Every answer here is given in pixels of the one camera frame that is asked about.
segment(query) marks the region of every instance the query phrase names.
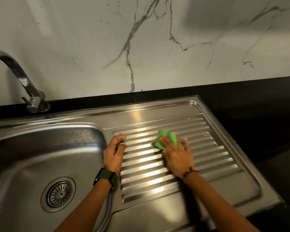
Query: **green sponge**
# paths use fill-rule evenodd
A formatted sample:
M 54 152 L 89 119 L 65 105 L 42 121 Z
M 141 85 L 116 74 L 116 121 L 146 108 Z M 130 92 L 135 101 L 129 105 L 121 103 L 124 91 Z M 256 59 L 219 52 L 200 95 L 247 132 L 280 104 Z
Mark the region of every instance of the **green sponge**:
M 162 136 L 166 136 L 167 138 L 169 138 L 177 147 L 177 140 L 176 140 L 176 134 L 174 132 L 170 132 L 170 131 L 166 131 L 166 130 L 160 130 L 158 132 L 158 137 L 156 139 L 155 142 L 155 147 L 158 148 L 159 150 L 164 150 L 166 151 L 166 149 L 162 146 L 162 144 L 160 143 L 159 139 Z

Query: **bracelet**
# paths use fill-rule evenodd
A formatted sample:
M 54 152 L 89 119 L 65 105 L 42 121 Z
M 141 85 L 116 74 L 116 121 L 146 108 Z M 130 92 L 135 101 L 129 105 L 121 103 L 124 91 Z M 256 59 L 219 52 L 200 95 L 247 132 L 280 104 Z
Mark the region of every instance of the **bracelet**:
M 190 166 L 190 167 L 189 167 L 189 171 L 184 173 L 183 179 L 184 179 L 184 178 L 185 178 L 189 173 L 191 173 L 191 172 L 199 172 L 199 171 L 197 171 L 197 170 L 193 170 L 192 167 Z

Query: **green watch strap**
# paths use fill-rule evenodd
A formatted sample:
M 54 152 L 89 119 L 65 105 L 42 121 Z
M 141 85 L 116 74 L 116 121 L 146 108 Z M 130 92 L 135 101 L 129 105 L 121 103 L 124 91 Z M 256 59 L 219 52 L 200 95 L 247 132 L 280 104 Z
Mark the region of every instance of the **green watch strap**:
M 111 185 L 112 185 L 112 189 L 115 188 L 116 183 L 117 183 L 116 173 L 112 172 L 111 170 L 101 168 L 98 175 L 96 176 L 96 179 L 95 179 L 93 185 L 95 185 L 100 178 L 109 180 Z

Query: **sink drain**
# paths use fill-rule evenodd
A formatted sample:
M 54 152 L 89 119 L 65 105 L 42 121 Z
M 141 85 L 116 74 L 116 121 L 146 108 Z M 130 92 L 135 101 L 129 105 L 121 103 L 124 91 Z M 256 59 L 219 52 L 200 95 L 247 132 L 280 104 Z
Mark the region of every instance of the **sink drain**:
M 71 202 L 74 193 L 75 182 L 72 178 L 57 178 L 44 189 L 41 196 L 41 206 L 47 212 L 57 212 Z

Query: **faucet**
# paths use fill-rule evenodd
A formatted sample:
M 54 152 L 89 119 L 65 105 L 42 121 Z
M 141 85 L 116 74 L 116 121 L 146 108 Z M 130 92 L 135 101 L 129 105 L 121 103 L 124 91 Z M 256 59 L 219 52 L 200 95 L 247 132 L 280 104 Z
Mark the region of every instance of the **faucet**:
M 30 100 L 22 97 L 27 103 L 27 111 L 30 113 L 44 112 L 50 108 L 48 102 L 45 101 L 45 94 L 37 90 L 32 84 L 31 80 L 21 68 L 21 66 L 10 55 L 0 50 L 0 60 L 4 62 L 17 77 L 18 81 L 22 84 L 27 94 L 30 96 Z

